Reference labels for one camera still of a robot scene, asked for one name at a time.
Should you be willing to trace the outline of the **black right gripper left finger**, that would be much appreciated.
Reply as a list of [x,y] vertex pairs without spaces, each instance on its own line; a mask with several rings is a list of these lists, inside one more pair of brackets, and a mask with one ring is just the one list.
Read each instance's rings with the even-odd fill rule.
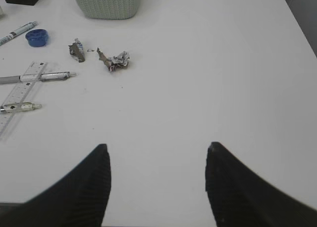
[[0,216],[2,227],[100,227],[111,191],[110,157],[99,144],[53,186]]

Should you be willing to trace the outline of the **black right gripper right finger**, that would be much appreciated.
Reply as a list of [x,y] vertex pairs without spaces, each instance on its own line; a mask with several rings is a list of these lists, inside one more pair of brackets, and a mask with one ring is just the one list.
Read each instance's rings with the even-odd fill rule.
[[315,227],[317,211],[277,189],[220,142],[208,148],[206,193],[218,227]]

